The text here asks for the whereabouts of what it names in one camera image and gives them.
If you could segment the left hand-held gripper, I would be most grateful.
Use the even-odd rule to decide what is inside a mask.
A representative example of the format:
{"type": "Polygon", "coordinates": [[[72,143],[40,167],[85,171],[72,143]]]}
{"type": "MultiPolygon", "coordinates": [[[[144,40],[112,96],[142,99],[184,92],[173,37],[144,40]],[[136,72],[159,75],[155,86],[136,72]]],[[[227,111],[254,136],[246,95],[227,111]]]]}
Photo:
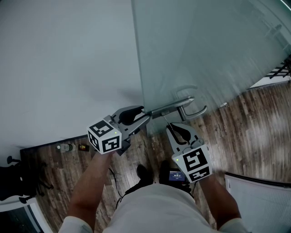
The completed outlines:
{"type": "Polygon", "coordinates": [[[132,134],[137,134],[151,119],[149,114],[137,118],[143,109],[143,106],[128,106],[96,120],[87,126],[90,144],[100,154],[125,150],[132,134]]]}

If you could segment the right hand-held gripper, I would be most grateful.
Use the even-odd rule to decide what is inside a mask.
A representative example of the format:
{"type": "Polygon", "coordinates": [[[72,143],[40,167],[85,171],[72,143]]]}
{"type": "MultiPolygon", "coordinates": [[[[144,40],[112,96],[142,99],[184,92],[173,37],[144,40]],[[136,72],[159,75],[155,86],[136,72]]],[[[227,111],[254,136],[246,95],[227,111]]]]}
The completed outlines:
{"type": "Polygon", "coordinates": [[[170,123],[170,127],[166,128],[166,133],[172,151],[175,153],[171,158],[189,183],[197,182],[211,175],[209,149],[204,141],[198,138],[194,128],[183,123],[170,123]],[[185,142],[180,142],[175,132],[185,142]],[[180,145],[186,143],[190,145],[180,149],[180,145]]]}

